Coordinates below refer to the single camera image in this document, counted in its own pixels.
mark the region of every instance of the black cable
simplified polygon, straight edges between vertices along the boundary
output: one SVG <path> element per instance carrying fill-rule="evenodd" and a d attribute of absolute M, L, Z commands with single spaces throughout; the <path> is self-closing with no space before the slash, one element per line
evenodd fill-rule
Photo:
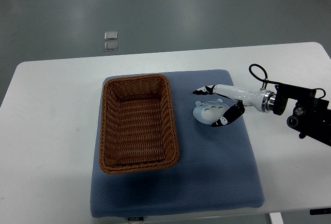
<path fill-rule="evenodd" d="M 265 76 L 265 79 L 261 79 L 261 78 L 259 78 L 257 75 L 255 75 L 254 74 L 254 72 L 252 71 L 252 67 L 254 67 L 254 66 L 256 66 L 256 67 L 259 67 L 262 71 L 263 71 L 263 73 L 264 73 L 264 76 Z M 269 81 L 268 80 L 268 74 L 267 74 L 267 71 L 261 66 L 261 65 L 258 65 L 258 64 L 251 64 L 250 66 L 249 66 L 249 68 L 248 68 L 248 70 L 249 70 L 249 72 L 251 73 L 251 75 L 253 76 L 253 77 L 255 77 L 257 80 L 259 80 L 260 82 L 263 82 L 263 83 L 265 83 L 265 87 L 267 87 L 267 84 L 268 83 L 271 83 L 271 84 L 282 84 L 282 83 L 280 83 L 280 82 L 275 82 L 275 81 Z M 322 88 L 313 88 L 314 90 L 321 90 L 321 91 L 323 91 L 323 96 L 321 96 L 321 97 L 319 97 L 318 99 L 322 99 L 323 97 L 325 97 L 326 96 L 326 91 L 324 90 L 324 89 L 322 89 Z"/>
<path fill-rule="evenodd" d="M 265 79 L 261 79 L 259 78 L 257 75 L 254 74 L 254 72 L 252 71 L 252 67 L 253 66 L 256 66 L 256 67 L 259 67 L 263 72 L 264 72 L 264 76 L 265 76 Z M 268 74 L 267 74 L 267 71 L 261 66 L 261 65 L 258 65 L 258 64 L 251 64 L 248 68 L 249 72 L 252 74 L 253 77 L 255 77 L 257 80 L 259 80 L 260 82 L 263 82 L 265 83 L 267 86 L 268 83 L 271 83 L 271 84 L 282 84 L 280 82 L 275 82 L 275 81 L 269 81 L 268 80 Z"/>
<path fill-rule="evenodd" d="M 323 96 L 321 96 L 321 97 L 319 97 L 318 99 L 322 99 L 324 96 L 326 96 L 326 91 L 324 90 L 324 89 L 322 89 L 322 88 L 313 88 L 314 90 L 321 90 L 321 91 L 323 91 Z"/>

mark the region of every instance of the small glass square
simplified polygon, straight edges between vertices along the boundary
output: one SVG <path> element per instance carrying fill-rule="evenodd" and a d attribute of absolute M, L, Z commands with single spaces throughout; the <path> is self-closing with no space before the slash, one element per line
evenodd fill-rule
<path fill-rule="evenodd" d="M 117 41 L 105 42 L 104 51 L 117 51 Z"/>
<path fill-rule="evenodd" d="M 108 40 L 108 39 L 117 39 L 117 31 L 105 32 L 104 39 L 105 40 Z"/>

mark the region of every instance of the blue cushion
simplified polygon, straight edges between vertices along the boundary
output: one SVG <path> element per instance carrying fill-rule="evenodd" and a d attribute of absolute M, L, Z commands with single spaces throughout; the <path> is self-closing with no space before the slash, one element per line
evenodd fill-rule
<path fill-rule="evenodd" d="M 263 191 L 243 118 L 212 128 L 192 115 L 196 101 L 217 95 L 192 92 L 205 85 L 233 85 L 225 70 L 162 73 L 170 80 L 180 149 L 178 163 L 159 171 L 107 175 L 99 166 L 100 115 L 91 186 L 93 217 L 170 215 L 260 207 Z M 223 99 L 228 105 L 234 102 Z"/>

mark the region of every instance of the label tag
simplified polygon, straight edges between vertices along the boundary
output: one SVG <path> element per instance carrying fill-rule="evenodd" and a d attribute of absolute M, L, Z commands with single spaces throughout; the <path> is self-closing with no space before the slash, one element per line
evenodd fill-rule
<path fill-rule="evenodd" d="M 128 217 L 128 221 L 144 221 L 144 217 Z"/>

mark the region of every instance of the white table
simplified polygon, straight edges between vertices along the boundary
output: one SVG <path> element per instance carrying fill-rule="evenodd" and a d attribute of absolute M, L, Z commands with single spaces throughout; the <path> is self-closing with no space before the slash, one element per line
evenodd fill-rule
<path fill-rule="evenodd" d="M 124 221 L 93 219 L 89 211 L 100 94 L 106 77 L 225 69 L 234 85 L 257 91 L 261 83 L 248 71 L 252 63 L 262 65 L 270 80 L 322 87 L 325 99 L 331 100 L 331 60 L 313 42 L 21 63 L 0 108 L 0 223 Z M 301 140 L 297 131 L 287 127 L 294 104 L 289 100 L 282 116 L 253 107 L 244 115 L 265 194 L 261 208 L 151 216 L 147 221 L 331 206 L 331 147 L 310 137 Z"/>

